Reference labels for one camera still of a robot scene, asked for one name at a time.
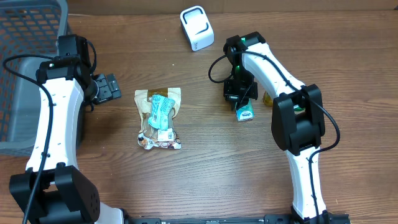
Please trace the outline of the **green white tissue pack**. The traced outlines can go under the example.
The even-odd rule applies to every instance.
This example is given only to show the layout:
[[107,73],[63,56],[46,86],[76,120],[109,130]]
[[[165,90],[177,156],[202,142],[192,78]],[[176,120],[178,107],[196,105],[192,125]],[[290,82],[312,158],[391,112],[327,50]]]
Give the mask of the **green white tissue pack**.
[[252,108],[251,100],[248,101],[247,105],[242,106],[240,109],[235,109],[236,119],[238,122],[249,121],[254,118],[254,111]]

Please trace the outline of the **clear bottle yellow liquid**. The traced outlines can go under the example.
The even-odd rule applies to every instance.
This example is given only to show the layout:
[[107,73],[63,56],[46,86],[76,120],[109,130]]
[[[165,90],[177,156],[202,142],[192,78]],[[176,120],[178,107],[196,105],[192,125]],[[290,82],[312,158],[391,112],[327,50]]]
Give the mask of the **clear bottle yellow liquid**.
[[268,94],[268,92],[264,92],[262,101],[266,106],[273,107],[273,98]]

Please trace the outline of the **beige brown paper pouch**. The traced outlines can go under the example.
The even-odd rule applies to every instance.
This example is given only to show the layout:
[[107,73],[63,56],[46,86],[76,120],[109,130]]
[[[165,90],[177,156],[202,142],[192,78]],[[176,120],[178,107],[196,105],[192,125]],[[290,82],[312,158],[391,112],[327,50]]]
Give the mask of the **beige brown paper pouch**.
[[153,128],[149,123],[151,109],[152,109],[152,96],[162,95],[167,98],[175,100],[175,105],[169,113],[169,128],[174,128],[173,121],[178,115],[181,101],[182,101],[182,91],[181,88],[158,88],[151,90],[136,90],[134,100],[141,118],[141,130],[139,133],[145,133],[149,137],[149,132]]

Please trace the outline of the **teal white snack packet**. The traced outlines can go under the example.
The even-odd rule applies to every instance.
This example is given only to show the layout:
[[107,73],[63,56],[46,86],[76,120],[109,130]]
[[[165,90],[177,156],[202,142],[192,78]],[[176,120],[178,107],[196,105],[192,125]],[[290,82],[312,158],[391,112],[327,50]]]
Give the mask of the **teal white snack packet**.
[[152,109],[148,123],[155,129],[168,130],[169,113],[175,105],[175,100],[162,95],[153,95],[151,105]]

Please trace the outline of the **green lid white jar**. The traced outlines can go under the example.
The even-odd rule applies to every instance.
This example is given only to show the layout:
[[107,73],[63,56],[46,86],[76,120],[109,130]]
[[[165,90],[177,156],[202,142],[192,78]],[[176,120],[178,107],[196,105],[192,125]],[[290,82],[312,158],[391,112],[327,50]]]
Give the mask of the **green lid white jar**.
[[301,108],[301,107],[299,107],[299,105],[295,105],[294,106],[294,111],[295,112],[301,112],[301,111],[304,111],[305,110],[305,108]]

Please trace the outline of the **brown patterned snack packet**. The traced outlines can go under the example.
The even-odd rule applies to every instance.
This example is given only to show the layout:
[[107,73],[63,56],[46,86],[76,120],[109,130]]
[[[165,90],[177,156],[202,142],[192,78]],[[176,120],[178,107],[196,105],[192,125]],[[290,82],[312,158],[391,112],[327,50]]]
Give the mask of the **brown patterned snack packet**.
[[169,128],[166,131],[153,129],[149,132],[149,137],[147,137],[145,133],[139,133],[137,142],[146,150],[152,149],[153,147],[166,149],[182,148],[181,140],[173,128]]

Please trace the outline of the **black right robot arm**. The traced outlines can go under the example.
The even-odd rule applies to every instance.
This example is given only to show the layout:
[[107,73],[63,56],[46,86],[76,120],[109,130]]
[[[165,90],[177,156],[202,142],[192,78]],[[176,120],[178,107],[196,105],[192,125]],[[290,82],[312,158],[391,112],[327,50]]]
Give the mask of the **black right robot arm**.
[[272,135],[286,153],[290,166],[293,221],[330,223],[332,218],[322,199],[316,154],[325,133],[319,88],[291,75],[258,32],[228,38],[223,52],[232,64],[231,75],[224,81],[225,99],[240,110],[257,99],[257,86],[262,85],[272,102]]

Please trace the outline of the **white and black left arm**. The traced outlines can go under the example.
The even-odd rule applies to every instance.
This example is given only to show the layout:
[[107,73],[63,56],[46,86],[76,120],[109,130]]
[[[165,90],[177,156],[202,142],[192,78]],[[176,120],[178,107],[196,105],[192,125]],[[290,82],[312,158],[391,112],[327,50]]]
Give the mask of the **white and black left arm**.
[[121,97],[113,74],[94,75],[77,55],[43,56],[36,78],[40,115],[30,159],[12,175],[9,190],[24,212],[24,223],[127,223],[124,210],[100,200],[96,186],[78,168],[76,149],[85,106]]

